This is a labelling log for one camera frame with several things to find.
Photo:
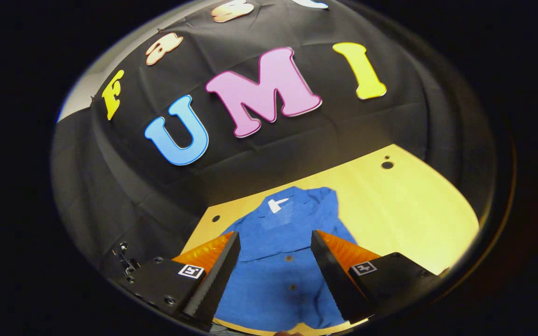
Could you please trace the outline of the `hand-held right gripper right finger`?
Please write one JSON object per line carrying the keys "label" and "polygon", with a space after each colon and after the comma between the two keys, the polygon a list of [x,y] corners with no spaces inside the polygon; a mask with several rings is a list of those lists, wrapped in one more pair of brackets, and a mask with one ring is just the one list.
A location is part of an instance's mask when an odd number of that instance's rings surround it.
{"label": "hand-held right gripper right finger", "polygon": [[311,251],[345,321],[382,319],[426,298],[442,281],[399,252],[380,256],[324,231]]}

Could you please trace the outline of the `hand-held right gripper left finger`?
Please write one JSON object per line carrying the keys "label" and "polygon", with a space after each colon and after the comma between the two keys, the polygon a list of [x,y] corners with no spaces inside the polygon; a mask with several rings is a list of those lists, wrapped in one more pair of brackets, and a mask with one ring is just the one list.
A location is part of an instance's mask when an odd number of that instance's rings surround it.
{"label": "hand-held right gripper left finger", "polygon": [[174,258],[138,263],[120,252],[126,270],[112,283],[164,317],[208,332],[240,251],[231,231]]}

